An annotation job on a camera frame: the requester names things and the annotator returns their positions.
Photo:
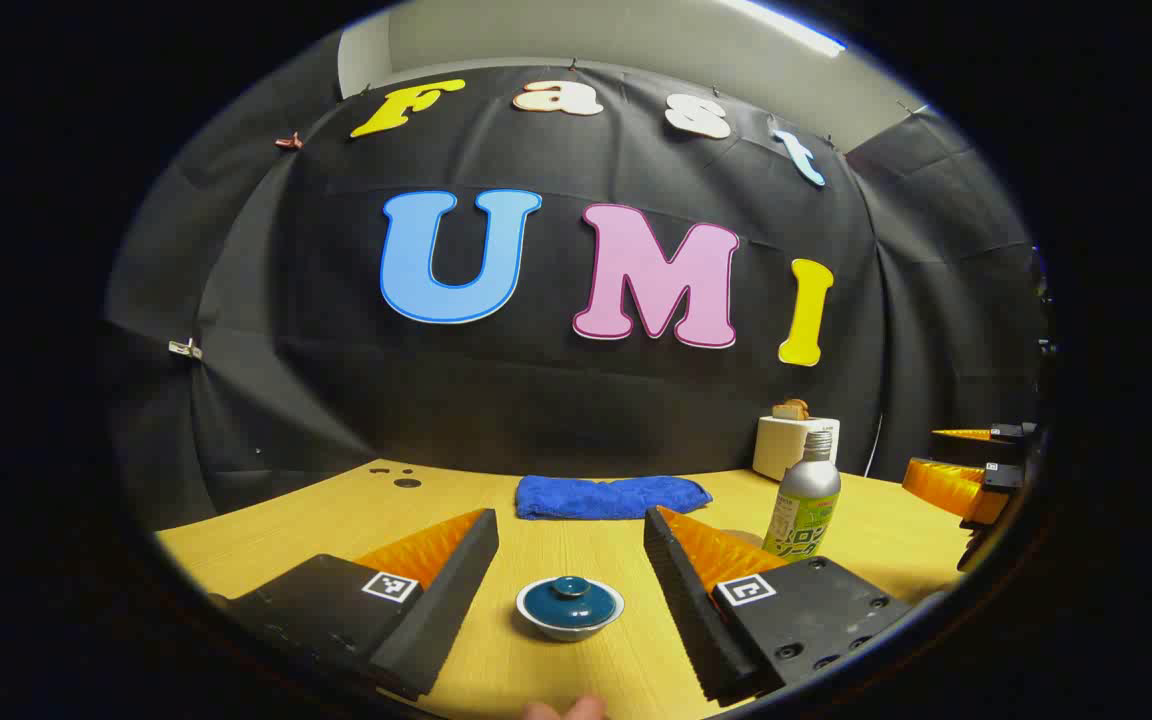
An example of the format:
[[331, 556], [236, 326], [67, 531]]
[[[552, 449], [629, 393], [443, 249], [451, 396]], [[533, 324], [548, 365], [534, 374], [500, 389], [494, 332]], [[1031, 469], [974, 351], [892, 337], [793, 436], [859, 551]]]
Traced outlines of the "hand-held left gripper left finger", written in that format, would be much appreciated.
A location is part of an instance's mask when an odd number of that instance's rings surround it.
[[209, 598], [291, 659], [416, 702], [435, 684], [498, 547], [497, 514], [479, 509], [355, 560], [319, 553], [250, 592]]

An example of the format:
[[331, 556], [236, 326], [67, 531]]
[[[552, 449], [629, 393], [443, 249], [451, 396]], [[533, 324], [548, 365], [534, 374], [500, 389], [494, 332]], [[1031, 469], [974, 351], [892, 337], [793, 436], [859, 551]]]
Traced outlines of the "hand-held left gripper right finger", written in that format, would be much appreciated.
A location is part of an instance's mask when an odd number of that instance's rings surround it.
[[705, 697], [727, 707], [813, 682], [910, 602], [824, 558], [786, 562], [664, 506], [644, 550]]

